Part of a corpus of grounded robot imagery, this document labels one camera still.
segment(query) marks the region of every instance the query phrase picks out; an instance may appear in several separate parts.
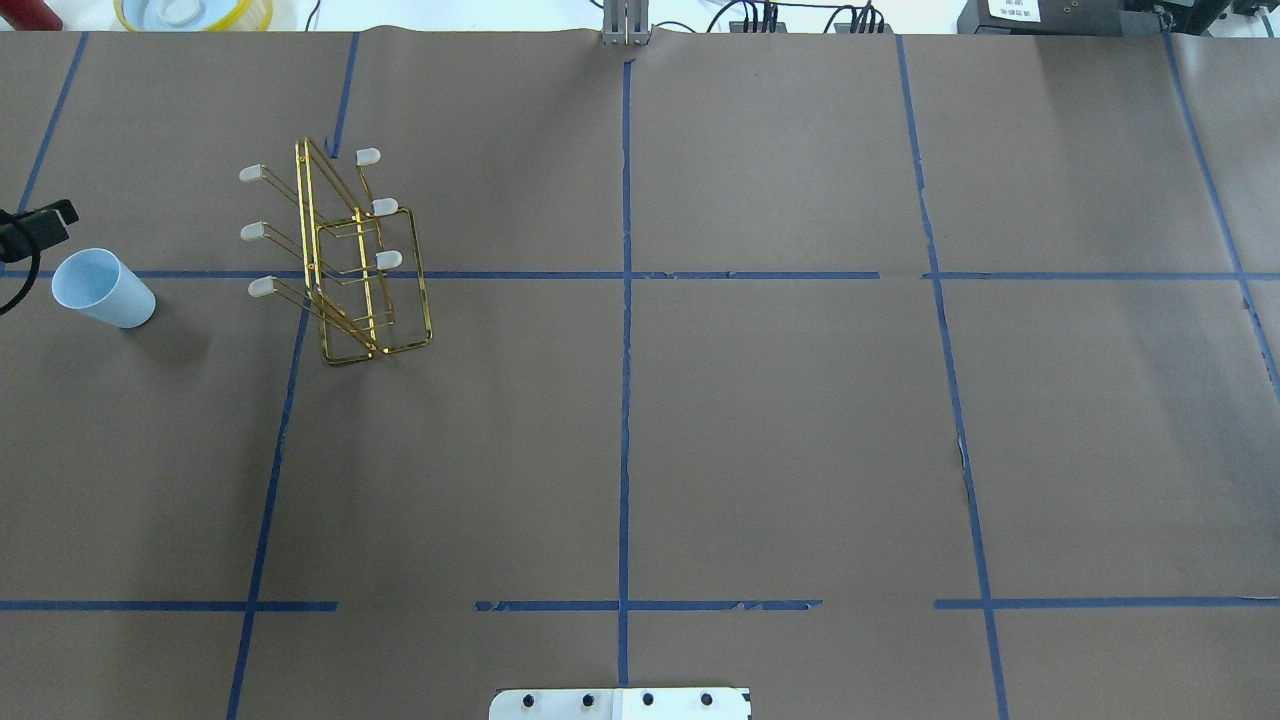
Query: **white paper cup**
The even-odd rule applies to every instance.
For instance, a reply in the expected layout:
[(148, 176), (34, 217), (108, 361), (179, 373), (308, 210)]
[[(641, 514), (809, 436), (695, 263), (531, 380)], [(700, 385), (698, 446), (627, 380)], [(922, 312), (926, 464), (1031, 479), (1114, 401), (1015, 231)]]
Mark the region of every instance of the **white paper cup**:
[(118, 328), (136, 328), (156, 310), (156, 296), (110, 250), (81, 250), (54, 270), (54, 300)]

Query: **black cable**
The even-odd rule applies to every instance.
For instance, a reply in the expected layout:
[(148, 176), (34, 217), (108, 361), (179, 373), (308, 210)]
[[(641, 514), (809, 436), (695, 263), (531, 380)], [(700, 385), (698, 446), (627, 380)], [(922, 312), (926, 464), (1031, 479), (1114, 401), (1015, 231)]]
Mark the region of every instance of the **black cable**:
[(855, 27), (849, 28), (849, 32), (850, 33), (855, 33), (856, 32), (859, 35), (867, 32), (864, 28), (867, 27), (867, 22), (870, 18), (870, 14), (872, 14), (873, 10), (874, 10), (874, 8), (872, 8), (870, 3), (863, 5), (861, 12), (858, 13), (858, 20), (855, 23)]
[(663, 20), (663, 22), (660, 22), (660, 23), (658, 23), (658, 24), (655, 24), (655, 26), (653, 26), (653, 27), (662, 27), (662, 26), (676, 26), (676, 27), (682, 27), (682, 28), (687, 29), (689, 32), (691, 32), (691, 33), (694, 33), (694, 35), (698, 35), (698, 31), (696, 31), (696, 29), (694, 29), (694, 28), (691, 28), (691, 27), (686, 26), (685, 23), (682, 23), (682, 22), (680, 22), (680, 20)]
[(819, 10), (837, 10), (844, 8), (844, 5), (813, 5), (809, 3), (774, 3), (774, 5), (782, 5), (783, 8), (817, 8)]
[(27, 228), (22, 227), (22, 223), (19, 223), (13, 215), (10, 215), (4, 210), (0, 210), (0, 225), (5, 224), (12, 224), (13, 227), (18, 228), (18, 234), (20, 234), (23, 240), (27, 241), (27, 247), (31, 249), (31, 268), (27, 269), (27, 281), (22, 283), (22, 287), (18, 290), (18, 295), (14, 295), (9, 302), (5, 302), (3, 306), (0, 306), (0, 315), (4, 315), (9, 310), (13, 310), (14, 307), (18, 306), (19, 302), (23, 301), (24, 297), (27, 297), (27, 293), (31, 292), (32, 286), (36, 284), (36, 275), (40, 274), (40, 243), (36, 242), (36, 238), (31, 237), (31, 233), (27, 231)]
[(852, 18), (849, 22), (854, 22), (855, 19), (858, 19), (858, 8), (854, 8), (852, 5), (841, 5), (836, 8), (836, 12), (832, 13), (829, 18), (827, 18), (827, 27), (822, 28), (823, 35), (827, 35), (827, 32), (831, 29), (831, 26), (836, 24), (836, 18), (840, 15), (842, 10), (849, 10), (849, 14), (852, 15)]
[(302, 32), (308, 32), (311, 29), (311, 19), (315, 18), (316, 13), (320, 12), (320, 3), (323, 1), (324, 0), (316, 0), (315, 6), (311, 8), (311, 14), (307, 15), (307, 24), (302, 26)]
[[(750, 0), (733, 0), (732, 3), (726, 3), (719, 9), (719, 12), (716, 13), (716, 17), (713, 17), (712, 22), (708, 23), (708, 26), (707, 26), (707, 32), (710, 32), (710, 31), (716, 29), (716, 20), (721, 19), (721, 15), (723, 15), (730, 8), (732, 8), (733, 5), (737, 5), (739, 3), (741, 3), (742, 5), (746, 5), (748, 8), (750, 8), (750, 10), (751, 10), (751, 24), (754, 26), (758, 22), (758, 15), (755, 14), (756, 13), (756, 10), (755, 10), (755, 3), (751, 3)], [(746, 10), (742, 10), (742, 29), (746, 29)]]

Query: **blue tape line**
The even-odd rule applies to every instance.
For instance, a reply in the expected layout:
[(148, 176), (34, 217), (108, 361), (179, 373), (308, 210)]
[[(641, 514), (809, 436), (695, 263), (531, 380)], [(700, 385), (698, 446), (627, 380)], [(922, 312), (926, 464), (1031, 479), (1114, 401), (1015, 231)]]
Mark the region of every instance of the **blue tape line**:
[(879, 273), (829, 272), (829, 273), (788, 273), (788, 272), (736, 272), (736, 270), (692, 270), (664, 273), (646, 270), (635, 273), (637, 281), (878, 281)]
[(289, 380), (284, 389), (284, 409), (280, 411), (280, 429), (275, 436), (275, 454), (271, 459), (271, 478), (266, 483), (266, 501), (262, 505), (262, 524), (257, 532), (257, 551), (253, 553), (253, 571), (248, 583), (248, 602), (244, 609), (244, 623), (241, 626), (241, 644), (236, 655), (236, 671), (232, 674), (232, 692), (227, 702), (227, 720), (236, 720), (239, 712), (239, 694), (244, 685), (244, 666), (248, 664), (248, 647), (253, 637), (253, 615), (259, 592), (262, 588), (262, 566), (266, 564), (266, 544), (271, 537), (271, 516), (275, 512), (275, 495), (280, 484), (280, 466), (284, 462), (284, 439), (293, 414), (293, 393), (298, 382), (298, 361), (302, 357), (302, 341), (307, 334), (307, 320), (311, 314), (298, 313), (298, 333), (293, 338), (293, 360), (289, 364)]
[[(140, 278), (156, 279), (256, 279), (262, 275), (275, 275), (280, 279), (302, 279), (302, 270), (134, 270)], [(0, 278), (27, 277), (26, 270), (0, 270)], [(41, 270), (40, 277), (49, 279), (54, 270)], [(392, 270), (392, 279), (413, 279), (412, 270)], [(428, 279), (449, 281), (620, 281), (622, 273), (609, 270), (428, 270)], [(833, 273), (736, 273), (732, 270), (673, 272), (643, 270), (631, 273), (632, 281), (877, 281), (877, 272), (833, 272)], [(1212, 282), (1235, 281), (1234, 273), (924, 273), (920, 279), (932, 281), (1149, 281), (1149, 282)], [(1280, 273), (1244, 273), (1249, 282), (1276, 282)]]
[(616, 600), (500, 600), (477, 602), (476, 612), (617, 612)]
[[(244, 612), (247, 602), (202, 600), (0, 600), (0, 612)], [(337, 612), (337, 602), (260, 602), (259, 612)]]
[(337, 612), (338, 603), (333, 601), (269, 601), (259, 602), (255, 612)]
[(347, 101), (351, 99), (351, 78), (356, 74), (356, 50), (360, 47), (360, 33), (351, 33), (351, 50), (347, 51), (347, 77), (342, 81), (342, 100), (338, 101), (338, 122), (333, 127), (333, 149), (329, 158), (338, 159), (342, 146), (342, 128), (347, 123)]
[(6, 612), (243, 612), (236, 601), (161, 600), (0, 600)]
[(232, 694), (227, 701), (227, 720), (236, 720), (239, 714), (239, 693), (244, 685), (244, 667), (248, 664), (248, 643), (253, 637), (255, 612), (246, 611), (244, 621), (241, 625), (241, 644), (236, 653), (236, 671), (232, 674)]
[[(416, 278), (412, 270), (392, 272), (393, 278)], [(529, 270), (428, 270), (428, 279), (457, 281), (621, 281), (622, 273), (593, 270), (529, 272)]]
[[(236, 279), (257, 279), (262, 275), (275, 275), (280, 279), (302, 279), (302, 270), (133, 270), (133, 274), (140, 278), (148, 279), (168, 279), (168, 281), (236, 281)], [(0, 270), (0, 278), (14, 278), (14, 277), (27, 277), (27, 270)], [(40, 270), (38, 275), (42, 279), (49, 279), (54, 277), (54, 270)]]
[[(991, 580), (987, 575), (987, 551), (982, 542), (982, 519), (978, 514), (978, 493), (973, 484), (973, 470), (969, 460), (969, 439), (965, 433), (964, 409), (960, 404), (960, 384), (956, 380), (955, 354), (951, 348), (951, 329), (947, 327), (946, 299), (942, 293), (942, 281), (938, 279), (938, 250), (933, 238), (933, 222), (924, 202), (924, 161), (920, 156), (920, 137), (915, 124), (915, 104), (911, 100), (911, 81), (906, 68), (906, 46), (902, 36), (895, 36), (897, 42), (897, 67), (902, 79), (902, 102), (906, 106), (906, 127), (911, 140), (911, 160), (915, 167), (915, 187), (920, 197), (920, 222), (928, 238), (929, 272), (933, 274), (933, 304), (938, 314), (938, 332), (942, 337), (942, 354), (946, 360), (947, 386), (951, 391), (951, 415), (955, 420), (956, 438), (960, 445), (960, 462), (964, 473), (965, 492), (969, 496), (969, 534), (973, 538), (973, 555), (978, 568), (978, 587), (983, 600), (991, 600)], [(1009, 720), (1009, 700), (1005, 694), (1005, 670), (1000, 657), (1000, 638), (996, 634), (996, 614), (989, 609), (983, 611), (987, 625), (987, 652), (991, 656), (991, 676), (996, 689), (996, 710), (1000, 720)]]
[(804, 612), (820, 605), (820, 600), (632, 600), (631, 610), (646, 612), (723, 612), (726, 610)]
[[(760, 610), (804, 612), (822, 605), (820, 600), (630, 600), (631, 612), (722, 612)], [(476, 612), (616, 612), (616, 600), (500, 600), (477, 602)]]
[(1196, 152), (1196, 163), (1199, 164), (1201, 176), (1204, 177), (1204, 187), (1208, 190), (1210, 202), (1213, 205), (1213, 214), (1217, 215), (1219, 228), (1222, 231), (1222, 241), (1226, 243), (1226, 252), (1231, 256), (1231, 269), (1235, 270), (1236, 279), (1240, 283), (1240, 295), (1244, 297), (1247, 310), (1249, 313), (1249, 322), (1253, 324), (1253, 336), (1258, 341), (1258, 348), (1262, 351), (1262, 361), (1266, 364), (1267, 375), (1271, 380), (1271, 392), (1276, 396), (1276, 401), (1280, 402), (1280, 374), (1276, 373), (1275, 356), (1271, 354), (1271, 343), (1267, 342), (1267, 332), (1262, 327), (1262, 319), (1258, 316), (1258, 306), (1253, 301), (1253, 291), (1249, 290), (1249, 281), (1245, 278), (1244, 266), (1240, 264), (1240, 254), (1235, 247), (1235, 237), (1231, 234), (1231, 227), (1226, 222), (1226, 213), (1222, 210), (1222, 200), (1217, 193), (1217, 184), (1213, 182), (1213, 173), (1208, 169), (1208, 160), (1204, 158), (1204, 149), (1201, 146), (1199, 132), (1196, 131), (1196, 120), (1192, 118), (1190, 105), (1187, 104), (1187, 92), (1183, 90), (1183, 76), (1178, 70), (1178, 56), (1174, 53), (1174, 41), (1169, 33), (1164, 35), (1165, 38), (1165, 56), (1169, 58), (1169, 73), (1172, 76), (1174, 81), (1174, 94), (1178, 96), (1178, 108), (1183, 113), (1183, 124), (1187, 126), (1187, 135), (1192, 141), (1192, 150)]
[(1093, 610), (1125, 607), (1280, 607), (1280, 597), (1012, 597), (947, 598), (937, 610)]
[(1235, 281), (1234, 273), (925, 273), (927, 281)]
[(622, 63), (622, 419), (618, 468), (618, 687), (630, 682), (631, 600), (631, 63)]
[(76, 55), (72, 56), (72, 64), (67, 68), (63, 90), (58, 94), (58, 102), (54, 104), (52, 114), (49, 115), (49, 124), (45, 127), (44, 140), (40, 141), (40, 151), (36, 152), (36, 161), (31, 165), (31, 174), (27, 176), (27, 186), (22, 190), (22, 200), (18, 201), (19, 213), (27, 210), (27, 204), (31, 202), (31, 193), (36, 190), (36, 178), (40, 177), (40, 168), (45, 164), (49, 143), (54, 140), (54, 128), (58, 127), (58, 118), (63, 115), (63, 105), (67, 104), (67, 96), (72, 91), (72, 81), (76, 79), (76, 70), (79, 69), (81, 58), (84, 56), (86, 44), (88, 44), (88, 33), (82, 32), (79, 42), (76, 44)]

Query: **sticker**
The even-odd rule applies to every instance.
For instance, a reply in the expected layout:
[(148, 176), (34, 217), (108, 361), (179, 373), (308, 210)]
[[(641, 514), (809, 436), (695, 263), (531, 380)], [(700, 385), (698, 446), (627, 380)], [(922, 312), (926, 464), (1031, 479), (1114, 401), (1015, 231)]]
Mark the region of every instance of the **sticker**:
[(1039, 22), (1039, 0), (987, 0), (987, 10), (1006, 20)]

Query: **white mount bracket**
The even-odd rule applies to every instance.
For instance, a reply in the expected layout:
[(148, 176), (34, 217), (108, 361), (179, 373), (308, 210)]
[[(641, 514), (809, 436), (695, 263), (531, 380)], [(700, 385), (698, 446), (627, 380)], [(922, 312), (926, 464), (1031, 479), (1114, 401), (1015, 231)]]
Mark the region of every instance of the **white mount bracket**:
[(602, 0), (605, 45), (649, 45), (649, 0)]
[(489, 720), (750, 720), (746, 688), (502, 691)]

